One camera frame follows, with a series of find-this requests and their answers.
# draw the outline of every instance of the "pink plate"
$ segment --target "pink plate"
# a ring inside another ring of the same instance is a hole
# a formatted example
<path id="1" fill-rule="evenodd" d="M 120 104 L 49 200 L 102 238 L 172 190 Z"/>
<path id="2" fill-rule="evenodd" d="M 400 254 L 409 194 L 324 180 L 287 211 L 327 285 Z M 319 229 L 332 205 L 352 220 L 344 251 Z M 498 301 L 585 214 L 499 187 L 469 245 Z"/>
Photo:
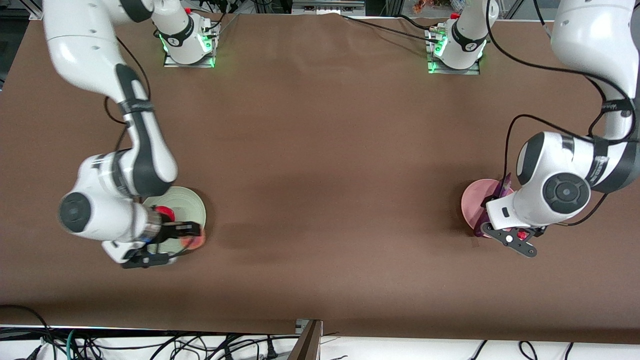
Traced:
<path id="1" fill-rule="evenodd" d="M 500 185 L 500 181 L 494 179 L 480 179 L 469 185 L 462 194 L 462 215 L 465 217 L 467 224 L 473 229 L 476 222 L 482 215 L 484 208 L 480 205 L 487 196 L 493 194 L 495 187 Z M 513 193 L 513 189 L 507 191 L 507 195 Z"/>

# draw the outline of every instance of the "black band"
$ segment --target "black band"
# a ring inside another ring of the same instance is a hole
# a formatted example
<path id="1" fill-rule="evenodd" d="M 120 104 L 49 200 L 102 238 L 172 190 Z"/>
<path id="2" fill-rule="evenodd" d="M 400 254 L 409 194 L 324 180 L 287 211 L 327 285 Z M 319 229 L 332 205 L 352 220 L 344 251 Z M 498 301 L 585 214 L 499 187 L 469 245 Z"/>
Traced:
<path id="1" fill-rule="evenodd" d="M 453 26 L 451 27 L 451 35 L 453 36 L 453 39 L 458 44 L 460 44 L 460 47 L 462 47 L 462 51 L 464 51 L 465 53 L 471 53 L 475 51 L 480 45 L 483 44 L 484 39 L 486 38 L 486 35 L 478 40 L 471 40 L 465 37 L 460 33 L 460 31 L 458 31 L 458 21 L 453 23 Z"/>
<path id="2" fill-rule="evenodd" d="M 622 100 L 609 100 L 604 101 L 602 103 L 602 107 L 600 108 L 601 113 L 609 113 L 612 111 L 634 111 L 635 106 L 631 100 L 622 99 Z"/>
<path id="3" fill-rule="evenodd" d="M 118 103 L 122 115 L 130 113 L 141 113 L 143 111 L 153 111 L 154 105 L 149 100 L 128 99 Z"/>
<path id="4" fill-rule="evenodd" d="M 189 18 L 189 23 L 179 33 L 169 35 L 158 30 L 158 32 L 160 33 L 160 35 L 162 36 L 165 42 L 167 42 L 169 45 L 173 47 L 180 47 L 182 46 L 182 43 L 191 36 L 194 28 L 193 18 L 190 16 L 187 16 L 187 17 Z"/>
<path id="5" fill-rule="evenodd" d="M 593 138 L 593 159 L 591 160 L 591 168 L 586 176 L 586 181 L 593 187 L 602 177 L 604 169 L 609 162 L 609 142 L 606 139 L 595 136 Z"/>
<path id="6" fill-rule="evenodd" d="M 151 17 L 153 12 L 141 0 L 120 0 L 124 12 L 135 22 L 143 22 Z"/>
<path id="7" fill-rule="evenodd" d="M 120 168 L 120 158 L 127 152 L 126 150 L 119 150 L 113 155 L 113 162 L 111 164 L 111 179 L 113 180 L 113 184 L 115 184 L 118 191 L 126 196 L 133 197 L 133 194 L 129 191 L 126 183 L 127 181 L 124 179 L 124 174 L 122 173 L 122 169 Z"/>

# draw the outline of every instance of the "red object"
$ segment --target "red object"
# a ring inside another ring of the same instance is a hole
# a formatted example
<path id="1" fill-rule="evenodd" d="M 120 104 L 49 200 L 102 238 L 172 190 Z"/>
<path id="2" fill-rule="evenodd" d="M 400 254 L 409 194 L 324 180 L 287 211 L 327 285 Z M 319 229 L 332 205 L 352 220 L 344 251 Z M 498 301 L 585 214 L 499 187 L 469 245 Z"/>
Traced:
<path id="1" fill-rule="evenodd" d="M 156 213 L 164 214 L 169 217 L 171 221 L 175 221 L 175 213 L 170 208 L 166 206 L 156 206 Z"/>
<path id="2" fill-rule="evenodd" d="M 206 238 L 204 228 L 202 228 L 200 229 L 200 236 L 196 236 L 194 238 L 191 236 L 185 236 L 180 238 L 180 244 L 182 244 L 183 247 L 188 247 L 187 250 L 194 250 L 201 247 Z"/>

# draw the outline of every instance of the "metal mounting plate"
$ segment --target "metal mounting plate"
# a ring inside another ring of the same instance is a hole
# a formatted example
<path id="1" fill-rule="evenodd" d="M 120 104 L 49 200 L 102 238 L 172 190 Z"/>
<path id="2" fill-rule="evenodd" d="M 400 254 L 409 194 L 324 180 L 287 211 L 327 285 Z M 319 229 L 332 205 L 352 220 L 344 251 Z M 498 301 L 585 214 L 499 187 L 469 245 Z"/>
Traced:
<path id="1" fill-rule="evenodd" d="M 437 26 L 433 26 L 434 29 L 441 29 L 444 27 L 444 23 L 439 23 Z M 424 36 L 426 38 L 438 38 L 438 35 L 442 36 L 442 33 L 438 31 L 425 30 Z M 430 74 L 456 74 L 456 75 L 480 75 L 480 64 L 478 60 L 469 68 L 465 70 L 452 69 L 445 65 L 442 60 L 434 55 L 438 44 L 434 44 L 425 41 L 427 45 L 427 62 L 429 66 Z"/>
<path id="2" fill-rule="evenodd" d="M 171 56 L 165 51 L 164 52 L 164 67 L 195 67 L 199 69 L 206 69 L 216 66 L 216 53 L 218 52 L 218 40 L 220 38 L 220 26 L 221 24 L 216 25 L 213 29 L 211 29 L 211 34 L 214 35 L 211 41 L 211 52 L 206 54 L 200 61 L 192 63 L 192 64 L 181 64 L 175 62 Z"/>

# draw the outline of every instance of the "metal frame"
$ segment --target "metal frame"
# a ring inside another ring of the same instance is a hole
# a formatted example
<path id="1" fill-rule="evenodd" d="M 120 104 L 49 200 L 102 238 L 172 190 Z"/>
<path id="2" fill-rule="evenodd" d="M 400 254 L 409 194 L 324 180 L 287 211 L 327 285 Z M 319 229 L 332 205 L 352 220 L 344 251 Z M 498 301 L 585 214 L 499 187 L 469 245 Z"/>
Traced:
<path id="1" fill-rule="evenodd" d="M 322 328 L 322 320 L 309 320 L 287 360 L 318 360 Z"/>
<path id="2" fill-rule="evenodd" d="M 31 14 L 29 20 L 42 20 L 42 0 L 18 0 Z"/>

